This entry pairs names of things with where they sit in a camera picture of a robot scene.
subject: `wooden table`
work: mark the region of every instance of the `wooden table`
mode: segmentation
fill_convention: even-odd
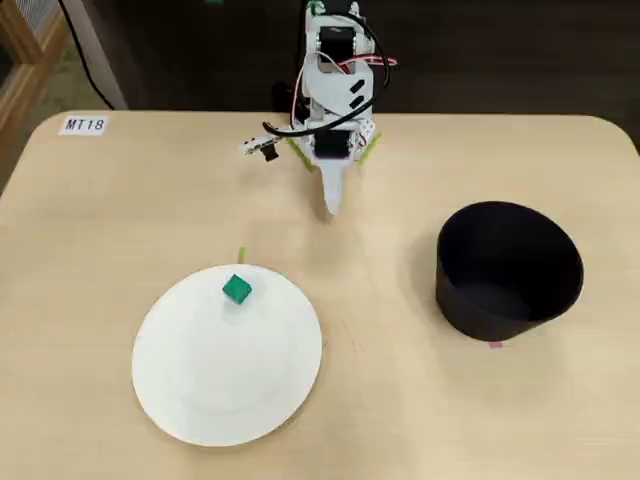
[[[99,137],[33,135],[0,201],[0,477],[632,479],[640,476],[640,159],[589,117],[392,115],[341,215],[264,114],[111,114]],[[478,200],[562,225],[585,286],[562,319],[491,349],[435,306],[434,243]],[[243,447],[169,438],[130,380],[169,286],[211,265],[283,272],[326,345],[291,421]]]

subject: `green block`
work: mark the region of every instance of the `green block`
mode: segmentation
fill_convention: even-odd
[[[234,275],[231,280],[222,287],[222,291],[238,305],[242,305],[249,294],[251,293],[251,285],[241,279],[239,276]]]

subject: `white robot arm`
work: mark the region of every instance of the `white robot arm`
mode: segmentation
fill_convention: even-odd
[[[275,143],[288,137],[322,173],[325,202],[333,215],[340,211],[344,170],[357,162],[376,135],[373,121],[374,76],[367,60],[380,45],[360,16],[357,2],[317,0],[306,9],[306,55],[296,82],[289,128],[265,124],[267,137],[243,146],[277,157]],[[377,58],[389,79],[389,59]],[[296,118],[298,88],[308,99],[308,118]]]

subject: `black bowl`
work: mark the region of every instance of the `black bowl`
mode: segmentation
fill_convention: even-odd
[[[584,269],[553,221],[527,207],[482,202],[455,213],[438,237],[436,300],[462,333],[507,340],[576,302]]]

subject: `white plate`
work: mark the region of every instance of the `white plate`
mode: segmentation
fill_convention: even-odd
[[[253,288],[242,305],[222,292],[233,274]],[[238,445],[298,409],[321,357],[318,317],[298,287],[265,268],[225,265],[185,278],[151,308],[133,348],[133,386],[169,435]]]

